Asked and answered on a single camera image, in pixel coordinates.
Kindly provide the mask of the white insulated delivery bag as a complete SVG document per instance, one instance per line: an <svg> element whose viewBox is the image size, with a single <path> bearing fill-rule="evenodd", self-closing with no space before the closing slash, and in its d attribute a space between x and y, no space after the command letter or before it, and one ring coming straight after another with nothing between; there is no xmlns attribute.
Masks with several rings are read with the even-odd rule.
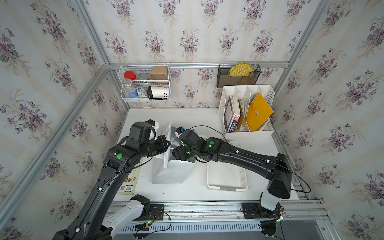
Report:
<svg viewBox="0 0 384 240"><path fill-rule="evenodd" d="M192 171L196 159L182 147L176 134L177 128L169 122L162 132L171 143L168 150L153 158L153 184L181 184Z"/></svg>

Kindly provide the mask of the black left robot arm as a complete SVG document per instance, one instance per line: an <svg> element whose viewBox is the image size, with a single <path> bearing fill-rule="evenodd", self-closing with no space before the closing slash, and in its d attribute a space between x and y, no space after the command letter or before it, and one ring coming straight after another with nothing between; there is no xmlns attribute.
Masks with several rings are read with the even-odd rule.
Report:
<svg viewBox="0 0 384 240"><path fill-rule="evenodd" d="M157 136L157 129L153 120L136 122L129 135L109 149L90 196L73 222L55 233L55 240L113 239L117 227L108 227L103 221L122 183L143 157L163 154L171 145L166 136Z"/></svg>

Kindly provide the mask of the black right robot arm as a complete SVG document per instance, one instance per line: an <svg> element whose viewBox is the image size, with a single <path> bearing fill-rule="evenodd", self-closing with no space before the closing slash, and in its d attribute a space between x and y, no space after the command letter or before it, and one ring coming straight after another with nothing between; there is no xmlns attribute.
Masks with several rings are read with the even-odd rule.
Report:
<svg viewBox="0 0 384 240"><path fill-rule="evenodd" d="M252 171L269 182L262 192L259 208L274 211L282 199L291 197L293 171L283 154L274 156L253 153L229 144L226 140L210 137L203 139L191 129L179 127L176 136L181 146L173 149L173 156L182 161L190 158L198 162L210 161L232 164Z"/></svg>

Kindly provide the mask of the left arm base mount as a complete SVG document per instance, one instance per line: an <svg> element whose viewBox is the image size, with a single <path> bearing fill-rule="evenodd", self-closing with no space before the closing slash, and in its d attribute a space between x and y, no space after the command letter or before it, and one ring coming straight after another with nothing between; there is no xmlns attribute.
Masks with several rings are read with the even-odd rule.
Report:
<svg viewBox="0 0 384 240"><path fill-rule="evenodd" d="M130 199L129 204L134 203L134 201L142 205L142 211L140 215L138 214L138 211L134 213L133 216L135 218L133 218L133 221L163 220L165 209L164 204L154 204L150 199L142 195L133 196Z"/></svg>

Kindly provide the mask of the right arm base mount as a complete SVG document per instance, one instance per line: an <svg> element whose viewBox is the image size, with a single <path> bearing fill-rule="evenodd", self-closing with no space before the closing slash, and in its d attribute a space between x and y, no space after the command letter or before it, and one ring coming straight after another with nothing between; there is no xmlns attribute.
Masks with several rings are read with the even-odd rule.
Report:
<svg viewBox="0 0 384 240"><path fill-rule="evenodd" d="M271 211L261 206L259 202L242 203L240 211L245 219L279 219L284 213L284 207L277 204L276 209Z"/></svg>

